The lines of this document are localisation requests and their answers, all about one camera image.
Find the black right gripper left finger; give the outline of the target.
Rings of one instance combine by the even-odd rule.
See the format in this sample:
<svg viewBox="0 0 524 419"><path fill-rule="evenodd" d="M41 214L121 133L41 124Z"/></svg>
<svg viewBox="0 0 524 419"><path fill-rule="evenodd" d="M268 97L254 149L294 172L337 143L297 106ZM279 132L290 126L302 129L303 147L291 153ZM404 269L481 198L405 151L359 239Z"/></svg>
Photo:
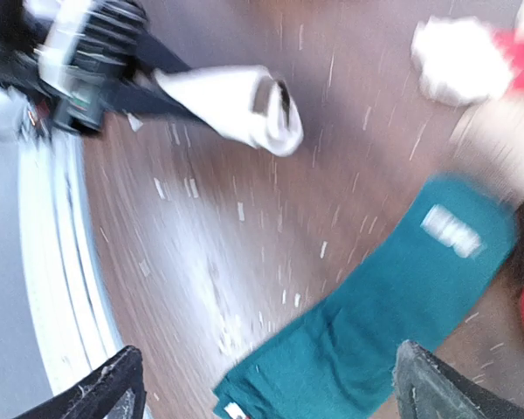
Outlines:
<svg viewBox="0 0 524 419"><path fill-rule="evenodd" d="M142 354L129 345L71 388L19 417L142 418L146 397Z"/></svg>

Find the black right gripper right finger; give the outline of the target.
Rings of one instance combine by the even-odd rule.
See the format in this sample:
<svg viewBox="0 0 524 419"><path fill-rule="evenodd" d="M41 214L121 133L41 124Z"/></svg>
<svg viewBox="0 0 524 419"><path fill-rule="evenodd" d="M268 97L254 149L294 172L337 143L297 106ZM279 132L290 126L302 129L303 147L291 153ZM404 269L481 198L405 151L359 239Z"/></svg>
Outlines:
<svg viewBox="0 0 524 419"><path fill-rule="evenodd" d="M524 418L524 408L465 378L410 340L397 349L394 388L402 418Z"/></svg>

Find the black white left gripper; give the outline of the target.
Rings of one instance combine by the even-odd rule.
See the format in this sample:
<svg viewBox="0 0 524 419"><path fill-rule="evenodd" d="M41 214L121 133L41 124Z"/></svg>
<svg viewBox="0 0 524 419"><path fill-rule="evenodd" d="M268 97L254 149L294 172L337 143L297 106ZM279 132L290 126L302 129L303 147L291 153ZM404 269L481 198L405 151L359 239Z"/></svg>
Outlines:
<svg viewBox="0 0 524 419"><path fill-rule="evenodd" d="M201 119L159 88L142 83L191 67L146 31L136 1L64 1L37 17L22 1L0 1L0 85L44 105L51 125L70 134L101 130L106 110L148 118Z"/></svg>

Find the dark teal sock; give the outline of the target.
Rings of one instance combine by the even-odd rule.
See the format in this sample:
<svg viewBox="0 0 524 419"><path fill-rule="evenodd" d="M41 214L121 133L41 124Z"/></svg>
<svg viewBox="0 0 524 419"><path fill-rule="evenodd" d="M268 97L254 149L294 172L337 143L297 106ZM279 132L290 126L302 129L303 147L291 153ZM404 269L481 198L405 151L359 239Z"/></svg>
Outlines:
<svg viewBox="0 0 524 419"><path fill-rule="evenodd" d="M516 243L514 210L455 175L431 178L387 239L325 299L215 387L222 418L366 418L398 346L437 349Z"/></svg>

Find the cream brown striped sock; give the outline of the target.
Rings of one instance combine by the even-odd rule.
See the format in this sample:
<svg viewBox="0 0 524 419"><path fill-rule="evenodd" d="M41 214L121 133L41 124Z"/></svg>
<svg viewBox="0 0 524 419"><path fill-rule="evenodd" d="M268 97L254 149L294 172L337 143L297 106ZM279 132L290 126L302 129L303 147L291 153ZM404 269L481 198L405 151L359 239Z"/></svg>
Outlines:
<svg viewBox="0 0 524 419"><path fill-rule="evenodd" d="M212 66L153 73L158 86L226 139L293 154L304 138L286 82L262 65Z"/></svg>

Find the tan beige sock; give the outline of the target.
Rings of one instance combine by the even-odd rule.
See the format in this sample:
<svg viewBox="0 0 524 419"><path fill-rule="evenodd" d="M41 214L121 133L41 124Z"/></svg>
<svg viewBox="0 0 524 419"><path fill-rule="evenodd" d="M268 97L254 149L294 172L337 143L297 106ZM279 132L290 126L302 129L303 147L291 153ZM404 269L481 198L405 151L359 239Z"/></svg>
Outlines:
<svg viewBox="0 0 524 419"><path fill-rule="evenodd" d="M515 207L524 201L524 99L468 108L449 145L447 168L470 176Z"/></svg>

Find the red cream sock left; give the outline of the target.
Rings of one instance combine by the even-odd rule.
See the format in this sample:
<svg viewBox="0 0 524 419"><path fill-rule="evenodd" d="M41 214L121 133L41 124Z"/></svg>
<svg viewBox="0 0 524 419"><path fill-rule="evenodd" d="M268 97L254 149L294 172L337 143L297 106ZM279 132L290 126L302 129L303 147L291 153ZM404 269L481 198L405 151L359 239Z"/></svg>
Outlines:
<svg viewBox="0 0 524 419"><path fill-rule="evenodd" d="M431 100L466 106L524 94L524 28L430 17L417 24L410 55L420 90Z"/></svg>

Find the aluminium front rail frame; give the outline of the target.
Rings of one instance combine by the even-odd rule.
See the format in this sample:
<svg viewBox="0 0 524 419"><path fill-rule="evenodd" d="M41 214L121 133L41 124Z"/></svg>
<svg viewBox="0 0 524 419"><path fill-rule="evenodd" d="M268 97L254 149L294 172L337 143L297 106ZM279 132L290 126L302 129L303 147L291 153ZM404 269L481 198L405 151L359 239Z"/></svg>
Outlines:
<svg viewBox="0 0 524 419"><path fill-rule="evenodd" d="M0 398L56 395L120 348L81 140L0 135Z"/></svg>

